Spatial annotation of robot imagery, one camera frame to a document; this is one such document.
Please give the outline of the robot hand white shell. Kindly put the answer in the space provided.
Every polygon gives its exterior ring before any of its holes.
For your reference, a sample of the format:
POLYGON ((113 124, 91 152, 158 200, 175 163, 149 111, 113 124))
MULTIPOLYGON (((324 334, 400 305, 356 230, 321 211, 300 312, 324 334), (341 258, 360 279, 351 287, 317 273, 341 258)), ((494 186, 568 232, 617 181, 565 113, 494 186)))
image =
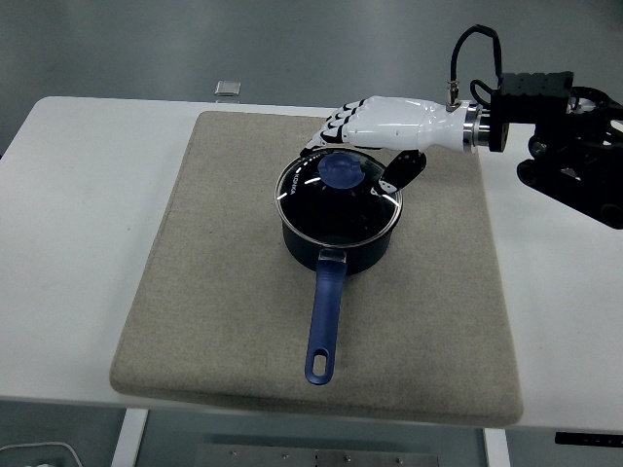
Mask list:
POLYGON ((388 149, 400 153, 375 183, 375 196, 393 194, 423 170, 416 157, 432 146, 465 153, 475 150, 476 110, 462 101, 452 110, 428 100, 372 96, 333 112, 300 155, 327 145, 388 149))

